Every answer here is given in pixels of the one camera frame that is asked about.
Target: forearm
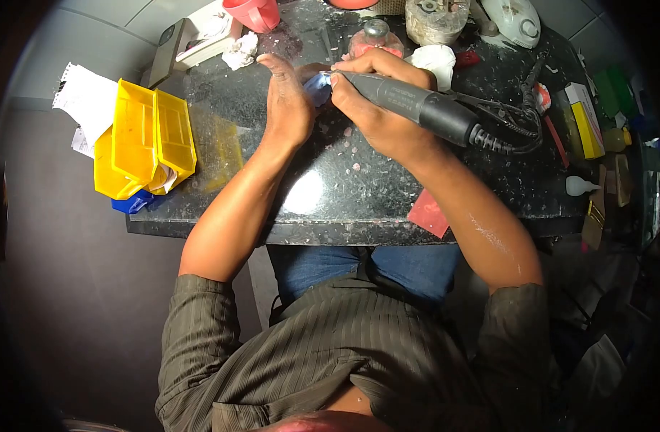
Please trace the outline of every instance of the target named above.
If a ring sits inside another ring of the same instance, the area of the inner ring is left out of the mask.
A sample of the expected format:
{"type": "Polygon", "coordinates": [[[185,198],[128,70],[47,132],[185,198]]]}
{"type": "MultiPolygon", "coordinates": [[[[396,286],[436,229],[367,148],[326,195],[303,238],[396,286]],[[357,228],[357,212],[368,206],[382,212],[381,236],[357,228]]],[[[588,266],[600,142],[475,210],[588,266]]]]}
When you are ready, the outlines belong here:
{"type": "Polygon", "coordinates": [[[433,143],[405,167],[434,196],[465,259],[491,293],[505,286],[542,284],[527,230],[457,157],[433,143]]]}
{"type": "Polygon", "coordinates": [[[295,149],[263,138],[189,234],[179,274],[222,282],[236,276],[256,245],[295,149]]]}

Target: workbench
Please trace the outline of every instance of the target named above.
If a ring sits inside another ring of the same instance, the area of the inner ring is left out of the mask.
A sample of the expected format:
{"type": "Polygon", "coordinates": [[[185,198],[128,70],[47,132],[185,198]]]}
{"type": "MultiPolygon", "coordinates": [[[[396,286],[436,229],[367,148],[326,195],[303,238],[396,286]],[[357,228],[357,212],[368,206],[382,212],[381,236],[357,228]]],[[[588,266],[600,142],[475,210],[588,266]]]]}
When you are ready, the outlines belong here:
{"type": "MultiPolygon", "coordinates": [[[[294,66],[340,61],[350,37],[372,18],[342,12],[317,0],[280,4],[280,14],[280,25],[268,35],[259,35],[258,53],[277,53],[294,66]]],[[[406,36],[404,16],[381,18],[403,41],[405,56],[411,54],[417,46],[406,36]]],[[[542,68],[539,81],[551,94],[569,81],[586,85],[570,42],[548,28],[543,29],[533,50],[510,50],[478,37],[461,37],[454,49],[472,49],[481,59],[456,70],[452,82],[453,90],[478,98],[519,106],[520,84],[536,54],[545,49],[549,49],[549,67],[542,68]]],[[[256,150],[266,124],[269,78],[270,72],[262,65],[254,63],[231,71],[219,56],[181,76],[198,158],[196,174],[142,211],[127,216],[128,232],[188,235],[214,197],[256,150]]],[[[565,140],[565,134],[559,133],[565,140]]],[[[541,147],[525,155],[451,148],[533,237],[581,231],[587,198],[565,193],[568,173],[545,125],[541,147]]],[[[284,175],[262,241],[346,246],[455,242],[449,229],[440,239],[407,220],[421,191],[422,186],[407,170],[374,151],[349,119],[332,108],[319,115],[311,137],[284,175]],[[349,137],[345,136],[347,127],[352,128],[349,137]]]]}

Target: rotary tool handpiece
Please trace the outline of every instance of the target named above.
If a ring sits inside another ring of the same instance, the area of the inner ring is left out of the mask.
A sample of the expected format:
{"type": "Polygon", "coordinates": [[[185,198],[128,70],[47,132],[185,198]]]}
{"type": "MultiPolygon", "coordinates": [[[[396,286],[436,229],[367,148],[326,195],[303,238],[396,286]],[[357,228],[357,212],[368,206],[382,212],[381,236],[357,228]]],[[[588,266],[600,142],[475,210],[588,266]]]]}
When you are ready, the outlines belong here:
{"type": "Polygon", "coordinates": [[[453,144],[474,143],[481,130],[472,111],[442,93],[372,73],[339,71],[361,95],[453,144]]]}

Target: hand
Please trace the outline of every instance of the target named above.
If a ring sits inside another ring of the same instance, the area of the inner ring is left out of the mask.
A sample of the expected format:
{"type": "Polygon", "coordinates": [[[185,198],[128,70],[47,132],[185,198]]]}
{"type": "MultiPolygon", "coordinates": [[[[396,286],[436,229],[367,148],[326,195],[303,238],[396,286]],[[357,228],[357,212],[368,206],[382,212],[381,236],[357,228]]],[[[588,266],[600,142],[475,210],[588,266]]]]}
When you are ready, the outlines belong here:
{"type": "MultiPolygon", "coordinates": [[[[371,49],[354,60],[335,63],[332,69],[379,73],[424,89],[436,88],[436,77],[432,73],[416,68],[382,49],[371,49]]],[[[405,165],[415,158],[428,157],[429,149],[442,151],[438,138],[433,134],[411,120],[365,99],[341,73],[332,74],[331,85],[335,107],[359,127],[374,149],[388,158],[405,165]]]]}
{"type": "Polygon", "coordinates": [[[313,63],[295,70],[275,54],[260,55],[256,61],[273,74],[268,88],[268,119],[263,139],[296,149],[308,140],[316,119],[316,108],[304,91],[303,83],[329,67],[313,63]]]}

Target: shirt sleeve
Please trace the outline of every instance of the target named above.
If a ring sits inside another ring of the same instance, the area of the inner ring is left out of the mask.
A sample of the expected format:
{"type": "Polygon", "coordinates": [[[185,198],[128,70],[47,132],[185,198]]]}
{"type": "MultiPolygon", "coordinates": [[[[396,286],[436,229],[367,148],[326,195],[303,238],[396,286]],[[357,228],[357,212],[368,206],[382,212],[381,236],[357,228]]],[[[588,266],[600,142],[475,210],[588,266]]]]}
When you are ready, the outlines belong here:
{"type": "Polygon", "coordinates": [[[239,349],[239,332],[231,283],[194,274],[177,278],[162,332],[158,418],[168,417],[162,412],[168,402],[193,392],[239,349]]]}
{"type": "Polygon", "coordinates": [[[503,431],[540,431],[550,344],[546,289],[497,289],[488,299],[472,362],[503,431]]]}

